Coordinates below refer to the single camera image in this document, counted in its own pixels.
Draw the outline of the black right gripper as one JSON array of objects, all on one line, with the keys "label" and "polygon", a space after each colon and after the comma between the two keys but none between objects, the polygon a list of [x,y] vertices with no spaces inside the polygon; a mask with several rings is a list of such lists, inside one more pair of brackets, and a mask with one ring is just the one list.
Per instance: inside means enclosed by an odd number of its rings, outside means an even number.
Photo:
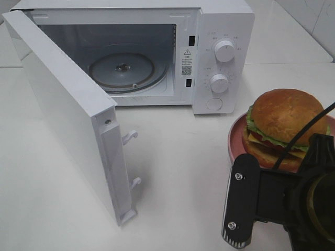
[{"label": "black right gripper", "polygon": [[293,250],[334,250],[334,138],[314,134],[296,173],[256,171],[251,222],[274,222],[288,232]]}]

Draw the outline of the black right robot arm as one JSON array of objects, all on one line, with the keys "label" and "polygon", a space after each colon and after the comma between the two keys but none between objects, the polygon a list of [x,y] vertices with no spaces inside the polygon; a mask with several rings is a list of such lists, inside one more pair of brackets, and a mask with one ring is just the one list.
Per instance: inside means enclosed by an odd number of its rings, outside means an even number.
[{"label": "black right robot arm", "polygon": [[309,142],[296,173],[260,171],[256,214],[283,225],[293,250],[334,250],[334,138]]}]

